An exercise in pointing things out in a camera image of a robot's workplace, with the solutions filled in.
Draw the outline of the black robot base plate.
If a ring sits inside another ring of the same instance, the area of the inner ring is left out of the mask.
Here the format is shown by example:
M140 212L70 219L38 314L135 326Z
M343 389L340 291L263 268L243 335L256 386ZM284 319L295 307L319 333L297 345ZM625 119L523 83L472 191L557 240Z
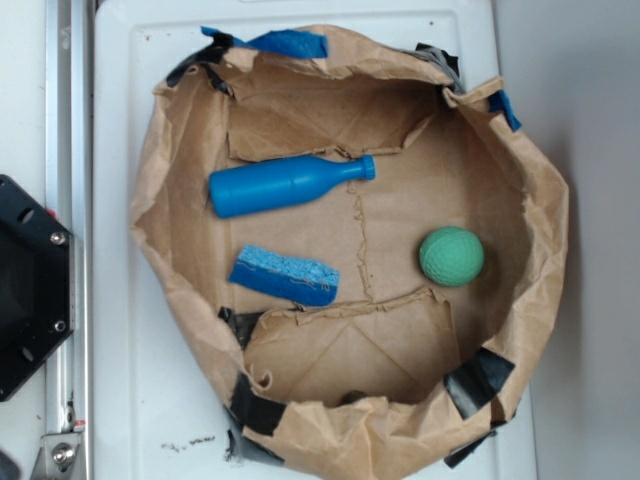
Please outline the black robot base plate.
M73 235L1 176L1 400L10 400L72 331Z

